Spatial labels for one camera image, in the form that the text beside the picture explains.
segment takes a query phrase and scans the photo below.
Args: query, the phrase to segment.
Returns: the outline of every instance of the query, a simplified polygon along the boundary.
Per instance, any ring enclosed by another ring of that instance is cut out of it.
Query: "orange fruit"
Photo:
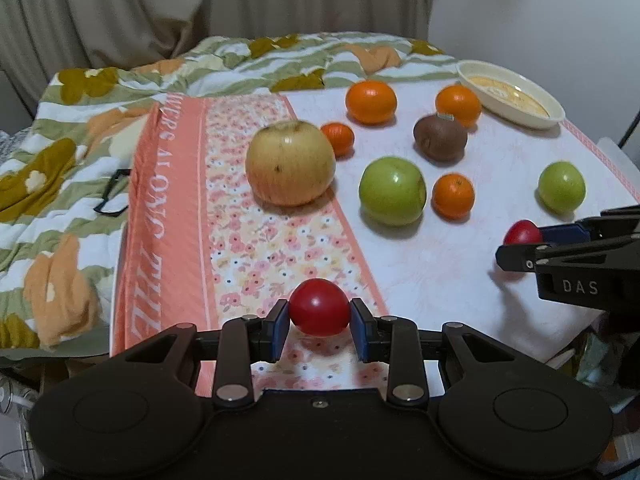
[[[475,201],[474,187],[466,176],[459,173],[447,173],[433,186],[431,205],[445,218],[464,218],[471,211]]]
[[[455,84],[440,90],[436,96],[436,110],[439,114],[453,115],[463,126],[469,128],[480,117],[482,104],[472,90]]]
[[[355,137],[353,130],[346,124],[327,123],[320,127],[334,148],[335,156],[343,156],[349,153]]]
[[[370,80],[352,85],[344,103],[351,117],[362,124],[386,123],[398,107],[398,99],[391,86]]]

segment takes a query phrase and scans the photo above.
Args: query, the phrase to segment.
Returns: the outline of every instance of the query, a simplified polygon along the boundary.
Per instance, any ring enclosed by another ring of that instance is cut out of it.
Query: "curtain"
[[[0,67],[34,109],[69,67],[125,69],[207,36],[362,30],[425,39],[431,0],[0,0]]]

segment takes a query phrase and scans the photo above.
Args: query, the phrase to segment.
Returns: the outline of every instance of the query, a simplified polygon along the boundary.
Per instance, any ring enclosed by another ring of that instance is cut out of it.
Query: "bedspread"
[[[170,92],[223,96],[455,76],[422,40],[343,32],[245,40],[212,37],[178,59],[131,71],[59,72],[32,132],[0,166],[0,356],[108,350],[113,275],[126,213],[94,211],[129,168],[152,105]],[[127,205],[119,181],[106,211]]]

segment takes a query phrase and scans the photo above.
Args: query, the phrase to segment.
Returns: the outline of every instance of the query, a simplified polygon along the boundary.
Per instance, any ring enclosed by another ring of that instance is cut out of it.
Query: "brown kiwi fruit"
[[[433,114],[415,123],[414,139],[424,155],[449,162],[463,155],[467,134],[466,128],[452,115]]]

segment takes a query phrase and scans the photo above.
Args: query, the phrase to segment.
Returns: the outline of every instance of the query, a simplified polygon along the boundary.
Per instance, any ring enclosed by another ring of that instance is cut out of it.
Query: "red tomato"
[[[531,220],[518,220],[504,235],[503,245],[543,242],[542,231]]]
[[[307,335],[336,335],[349,324],[349,300],[328,280],[312,278],[300,283],[289,298],[289,316]]]

